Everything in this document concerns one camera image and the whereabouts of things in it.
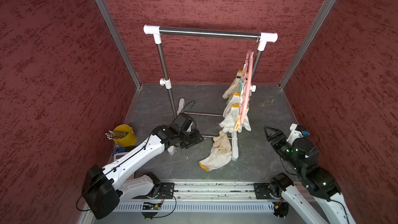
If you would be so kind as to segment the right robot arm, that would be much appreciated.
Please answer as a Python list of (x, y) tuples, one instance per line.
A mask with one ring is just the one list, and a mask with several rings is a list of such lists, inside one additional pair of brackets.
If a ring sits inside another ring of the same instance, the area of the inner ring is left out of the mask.
[(309, 194), (320, 205), (326, 217), (323, 218), (299, 192), (286, 173), (280, 173), (270, 180), (267, 192), (280, 200), (285, 208), (292, 206), (307, 224), (354, 224), (343, 193), (333, 175), (318, 162), (319, 150), (310, 134), (302, 125), (292, 124), (289, 136), (279, 129), (264, 127), (266, 140), (294, 170), (294, 175)]

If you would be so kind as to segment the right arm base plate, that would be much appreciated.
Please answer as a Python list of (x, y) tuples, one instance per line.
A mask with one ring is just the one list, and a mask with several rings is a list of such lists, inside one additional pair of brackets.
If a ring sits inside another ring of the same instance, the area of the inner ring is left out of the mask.
[(276, 183), (255, 183), (254, 193), (257, 200), (281, 200), (282, 192), (286, 191), (290, 185), (278, 185)]

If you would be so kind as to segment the yellow cuff white glove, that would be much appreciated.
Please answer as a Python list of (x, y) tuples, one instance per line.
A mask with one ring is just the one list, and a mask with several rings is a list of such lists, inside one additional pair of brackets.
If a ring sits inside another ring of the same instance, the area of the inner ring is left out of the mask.
[(239, 70), (233, 80), (233, 83), (231, 83), (230, 87), (224, 92), (222, 96), (223, 99), (230, 99), (232, 98), (233, 94), (237, 92), (241, 75), (242, 70)]

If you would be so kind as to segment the pink clip hanger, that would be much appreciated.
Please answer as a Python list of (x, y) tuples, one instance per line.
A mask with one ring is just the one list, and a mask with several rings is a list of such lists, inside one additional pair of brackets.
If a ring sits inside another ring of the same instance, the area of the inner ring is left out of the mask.
[(254, 63), (254, 52), (250, 49), (247, 51), (246, 60), (242, 69), (242, 76), (240, 81), (242, 82), (241, 92), (240, 92), (240, 104), (239, 104), (239, 115), (241, 115), (241, 124), (244, 122), (246, 114), (246, 109), (248, 107), (249, 95), (251, 92), (251, 80), (253, 72)]

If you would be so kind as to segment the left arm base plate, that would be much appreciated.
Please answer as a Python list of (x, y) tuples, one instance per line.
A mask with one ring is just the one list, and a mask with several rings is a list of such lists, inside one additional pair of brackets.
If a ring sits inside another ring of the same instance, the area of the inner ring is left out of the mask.
[(155, 184), (149, 194), (145, 195), (146, 199), (172, 199), (174, 194), (175, 183), (159, 183)]

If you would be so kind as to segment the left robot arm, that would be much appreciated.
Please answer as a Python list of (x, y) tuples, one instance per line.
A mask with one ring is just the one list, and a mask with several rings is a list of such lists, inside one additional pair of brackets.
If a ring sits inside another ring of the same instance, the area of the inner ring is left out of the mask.
[(203, 140), (193, 118), (180, 113), (171, 124), (154, 128), (145, 141), (121, 159), (101, 168), (91, 167), (86, 173), (81, 197), (96, 219), (108, 216), (121, 201), (146, 195), (156, 197), (161, 182), (153, 173), (133, 180), (130, 176), (171, 146), (188, 149)]

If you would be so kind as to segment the yellow clothespin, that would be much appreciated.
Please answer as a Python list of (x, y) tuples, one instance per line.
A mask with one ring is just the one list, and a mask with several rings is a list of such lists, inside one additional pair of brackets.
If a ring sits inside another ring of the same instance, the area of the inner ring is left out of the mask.
[(240, 129), (240, 125), (241, 125), (241, 115), (238, 115), (235, 122), (234, 131), (238, 131)]

